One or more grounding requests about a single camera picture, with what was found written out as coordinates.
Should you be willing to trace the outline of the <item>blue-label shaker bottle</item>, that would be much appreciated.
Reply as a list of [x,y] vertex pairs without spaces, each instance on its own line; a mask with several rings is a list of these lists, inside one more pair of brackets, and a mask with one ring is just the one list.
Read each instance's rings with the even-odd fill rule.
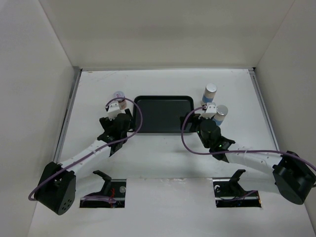
[[202,99],[201,105],[205,105],[207,103],[212,103],[217,92],[217,86],[213,83],[209,83],[206,85]]
[[217,126],[220,126],[224,121],[226,115],[228,114],[228,108],[225,105],[218,105],[217,112],[213,117],[213,121],[216,123]]

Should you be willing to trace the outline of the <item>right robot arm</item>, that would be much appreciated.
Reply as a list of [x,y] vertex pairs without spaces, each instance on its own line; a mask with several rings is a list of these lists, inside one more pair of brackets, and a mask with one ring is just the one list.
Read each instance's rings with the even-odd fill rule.
[[246,178],[245,169],[239,169],[229,178],[215,179],[213,189],[218,201],[237,203],[246,197],[254,200],[258,191],[264,191],[279,194],[293,204],[302,205],[316,185],[316,168],[294,152],[252,151],[222,136],[215,121],[194,112],[180,117],[181,133],[184,133],[187,123],[191,124],[189,131],[197,133],[203,146],[209,150],[208,155],[218,161],[239,164],[268,176],[267,179]]

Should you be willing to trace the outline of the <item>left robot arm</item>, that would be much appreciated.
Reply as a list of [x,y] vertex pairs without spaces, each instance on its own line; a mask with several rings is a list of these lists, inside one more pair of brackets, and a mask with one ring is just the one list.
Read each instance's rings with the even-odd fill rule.
[[114,118],[100,118],[104,132],[82,152],[61,163],[50,162],[42,172],[38,186],[30,197],[40,202],[57,215],[66,213],[76,197],[76,181],[91,174],[103,178],[94,184],[95,194],[88,200],[102,200],[113,203],[106,197],[111,191],[111,178],[98,170],[102,161],[114,155],[128,140],[128,133],[135,129],[129,109],[118,113]]

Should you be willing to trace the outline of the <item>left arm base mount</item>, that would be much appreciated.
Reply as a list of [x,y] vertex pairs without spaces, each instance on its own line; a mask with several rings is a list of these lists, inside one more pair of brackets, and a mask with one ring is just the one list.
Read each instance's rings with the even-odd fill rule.
[[93,172],[104,181],[97,192],[89,193],[80,198],[80,208],[125,208],[126,179],[112,179],[100,170]]

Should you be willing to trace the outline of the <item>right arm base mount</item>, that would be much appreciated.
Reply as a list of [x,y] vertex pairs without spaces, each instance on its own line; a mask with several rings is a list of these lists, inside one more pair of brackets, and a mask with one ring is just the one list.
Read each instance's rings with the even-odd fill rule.
[[246,191],[238,183],[241,175],[245,172],[244,169],[239,169],[232,177],[213,179],[215,205],[217,208],[261,208],[258,191]]

